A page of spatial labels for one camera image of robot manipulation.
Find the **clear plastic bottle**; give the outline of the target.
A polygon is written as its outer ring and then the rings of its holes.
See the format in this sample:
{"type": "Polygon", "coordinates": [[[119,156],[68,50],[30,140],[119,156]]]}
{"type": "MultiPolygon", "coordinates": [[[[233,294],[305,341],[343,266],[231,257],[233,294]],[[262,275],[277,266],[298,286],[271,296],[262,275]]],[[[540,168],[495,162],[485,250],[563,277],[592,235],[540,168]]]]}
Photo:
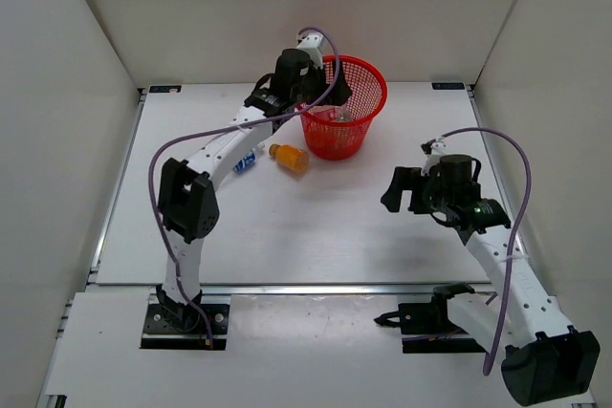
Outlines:
{"type": "Polygon", "coordinates": [[[317,107],[313,115],[323,121],[330,122],[351,122],[354,117],[350,109],[346,106],[321,106],[317,107]]]}

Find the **orange juice bottle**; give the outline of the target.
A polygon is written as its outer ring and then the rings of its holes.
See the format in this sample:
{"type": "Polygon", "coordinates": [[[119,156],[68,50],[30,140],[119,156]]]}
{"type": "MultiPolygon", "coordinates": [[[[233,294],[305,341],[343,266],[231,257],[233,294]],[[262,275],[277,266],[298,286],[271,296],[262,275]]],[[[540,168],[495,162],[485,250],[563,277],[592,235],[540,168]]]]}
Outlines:
{"type": "Polygon", "coordinates": [[[272,144],[269,155],[280,166],[298,174],[305,173],[310,165],[310,156],[305,150],[288,144],[272,144]]]}

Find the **blue label clear bottle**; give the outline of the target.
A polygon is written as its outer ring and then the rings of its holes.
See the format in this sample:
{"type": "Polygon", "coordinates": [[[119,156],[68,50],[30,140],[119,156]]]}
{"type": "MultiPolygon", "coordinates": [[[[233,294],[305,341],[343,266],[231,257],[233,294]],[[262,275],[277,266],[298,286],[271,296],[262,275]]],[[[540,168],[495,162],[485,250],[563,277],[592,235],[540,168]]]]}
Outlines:
{"type": "Polygon", "coordinates": [[[236,165],[233,167],[233,171],[237,174],[241,174],[252,167],[256,160],[265,153],[265,143],[258,143],[250,152],[245,155],[236,165]]]}

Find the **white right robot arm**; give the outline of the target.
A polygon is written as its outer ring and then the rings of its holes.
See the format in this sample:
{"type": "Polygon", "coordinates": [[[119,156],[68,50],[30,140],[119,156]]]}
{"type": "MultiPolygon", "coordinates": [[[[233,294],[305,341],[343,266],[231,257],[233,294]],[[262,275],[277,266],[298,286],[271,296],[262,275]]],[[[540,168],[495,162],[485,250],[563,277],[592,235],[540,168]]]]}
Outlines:
{"type": "Polygon", "coordinates": [[[512,247],[512,223],[503,206],[481,195],[479,160],[469,155],[432,156],[428,168],[395,168],[382,195],[397,213],[404,192],[409,211],[454,230],[485,271],[499,309],[475,297],[466,283],[438,286],[425,311],[398,308],[404,333],[469,334],[501,367],[516,403],[531,406],[588,391],[601,346],[590,331],[578,331],[546,292],[527,257],[512,247]]]}

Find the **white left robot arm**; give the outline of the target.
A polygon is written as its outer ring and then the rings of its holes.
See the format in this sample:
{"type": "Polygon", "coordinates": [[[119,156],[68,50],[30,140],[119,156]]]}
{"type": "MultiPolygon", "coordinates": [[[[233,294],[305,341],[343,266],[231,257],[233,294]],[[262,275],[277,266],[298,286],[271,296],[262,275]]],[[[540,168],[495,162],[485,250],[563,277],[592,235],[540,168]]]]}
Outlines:
{"type": "Polygon", "coordinates": [[[233,167],[260,142],[306,108],[340,106],[352,92],[339,55],[326,68],[317,47],[284,50],[272,73],[255,84],[226,128],[183,160],[167,159],[158,185],[150,185],[154,217],[168,255],[164,282],[157,287],[167,320],[180,332],[206,321],[199,269],[202,245],[220,217],[216,192],[233,167]]]}

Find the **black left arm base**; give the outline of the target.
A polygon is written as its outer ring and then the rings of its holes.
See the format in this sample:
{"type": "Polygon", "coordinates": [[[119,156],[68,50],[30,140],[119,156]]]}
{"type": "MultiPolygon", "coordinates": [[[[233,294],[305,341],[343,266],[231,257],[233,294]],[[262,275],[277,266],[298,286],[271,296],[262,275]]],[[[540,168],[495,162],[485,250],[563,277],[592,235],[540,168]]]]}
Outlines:
{"type": "Polygon", "coordinates": [[[224,351],[230,324],[230,299],[228,297],[194,298],[200,301],[200,309],[208,318],[189,304],[176,303],[156,287],[149,296],[142,325],[140,347],[146,350],[224,351]]]}

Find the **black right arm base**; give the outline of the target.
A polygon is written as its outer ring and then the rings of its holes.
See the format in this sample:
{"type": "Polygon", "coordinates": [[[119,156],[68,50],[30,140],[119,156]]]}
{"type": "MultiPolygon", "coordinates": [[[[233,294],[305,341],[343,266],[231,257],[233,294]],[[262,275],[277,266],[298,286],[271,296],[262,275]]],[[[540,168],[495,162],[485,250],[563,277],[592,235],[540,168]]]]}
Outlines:
{"type": "Polygon", "coordinates": [[[472,298],[476,290],[467,283],[437,286],[428,302],[401,302],[374,323],[400,331],[403,354],[482,354],[476,340],[449,320],[449,301],[462,294],[472,298]]]}

